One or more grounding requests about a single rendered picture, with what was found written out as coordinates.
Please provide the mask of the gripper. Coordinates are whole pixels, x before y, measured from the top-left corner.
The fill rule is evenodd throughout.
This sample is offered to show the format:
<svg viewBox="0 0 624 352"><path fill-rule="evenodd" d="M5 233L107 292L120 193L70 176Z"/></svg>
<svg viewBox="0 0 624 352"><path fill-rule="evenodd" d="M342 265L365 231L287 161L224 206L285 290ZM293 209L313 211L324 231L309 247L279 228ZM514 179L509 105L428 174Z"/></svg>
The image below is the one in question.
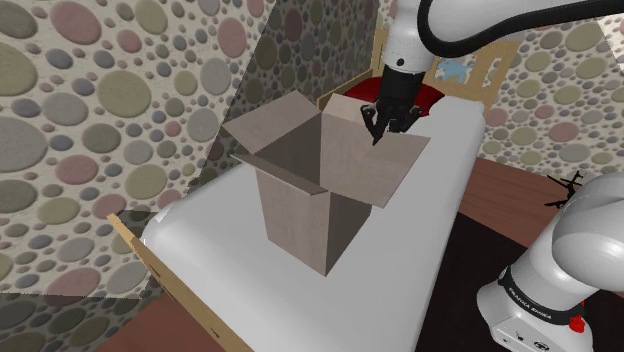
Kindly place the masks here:
<svg viewBox="0 0 624 352"><path fill-rule="evenodd" d="M424 72L403 73L388 65L384 66L377 103L360 107L365 127L373 137L372 145L381 140L388 124L390 132L405 133L421 117L422 110L419 106L414 106L414 100L424 77ZM406 111L400 110L398 115L391 119L393 108L402 108Z"/></svg>

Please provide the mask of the red pillow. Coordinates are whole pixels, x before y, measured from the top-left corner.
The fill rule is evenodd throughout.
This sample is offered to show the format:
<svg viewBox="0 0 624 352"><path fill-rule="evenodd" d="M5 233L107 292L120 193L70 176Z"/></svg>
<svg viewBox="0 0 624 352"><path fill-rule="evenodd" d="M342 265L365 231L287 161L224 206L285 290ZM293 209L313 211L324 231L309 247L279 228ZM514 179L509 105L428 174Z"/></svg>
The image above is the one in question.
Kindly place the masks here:
<svg viewBox="0 0 624 352"><path fill-rule="evenodd" d="M377 97L380 83L380 76L368 78L348 89L344 93L344 96L372 103ZM417 96L414 99L414 103L421 108L421 115L427 116L431 106L443 97L444 94L442 92L426 84L422 84Z"/></svg>

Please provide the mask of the open brown cardboard box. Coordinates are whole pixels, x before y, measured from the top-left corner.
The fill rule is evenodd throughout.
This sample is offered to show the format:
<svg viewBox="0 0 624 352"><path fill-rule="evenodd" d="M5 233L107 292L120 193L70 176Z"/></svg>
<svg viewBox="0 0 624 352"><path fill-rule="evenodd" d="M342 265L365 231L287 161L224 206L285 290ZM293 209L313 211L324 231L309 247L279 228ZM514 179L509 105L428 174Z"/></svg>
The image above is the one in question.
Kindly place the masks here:
<svg viewBox="0 0 624 352"><path fill-rule="evenodd" d="M375 142L362 101L319 109L292 91L224 124L256 171L268 239L327 275L368 219L399 188L429 140L387 133Z"/></svg>

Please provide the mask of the black spindly object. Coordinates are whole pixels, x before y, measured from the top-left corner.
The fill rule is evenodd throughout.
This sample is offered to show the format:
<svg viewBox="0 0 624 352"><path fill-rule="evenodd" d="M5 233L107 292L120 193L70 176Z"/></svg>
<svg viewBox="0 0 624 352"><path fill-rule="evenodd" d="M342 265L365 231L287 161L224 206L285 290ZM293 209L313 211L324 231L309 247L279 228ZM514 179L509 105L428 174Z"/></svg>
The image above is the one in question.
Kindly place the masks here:
<svg viewBox="0 0 624 352"><path fill-rule="evenodd" d="M579 171L576 171L571 180L564 178L556 179L551 175L548 175L547 178L564 187L567 190L567 197L563 200L545 203L545 206L554 206L557 209L561 209L576 193L576 186L582 186L582 184L578 182L578 179L583 179L584 176Z"/></svg>

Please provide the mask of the white bed with wooden frame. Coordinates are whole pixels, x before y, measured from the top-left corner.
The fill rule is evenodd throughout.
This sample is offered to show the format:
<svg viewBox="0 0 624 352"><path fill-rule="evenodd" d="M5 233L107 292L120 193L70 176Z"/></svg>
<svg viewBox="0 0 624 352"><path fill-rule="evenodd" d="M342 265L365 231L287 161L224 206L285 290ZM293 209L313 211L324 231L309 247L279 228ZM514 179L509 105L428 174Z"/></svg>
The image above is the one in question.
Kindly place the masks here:
<svg viewBox="0 0 624 352"><path fill-rule="evenodd" d="M483 104L450 89L414 125L429 143L413 169L327 275L269 241L248 166L141 235L110 222L226 352L414 352L484 128Z"/></svg>

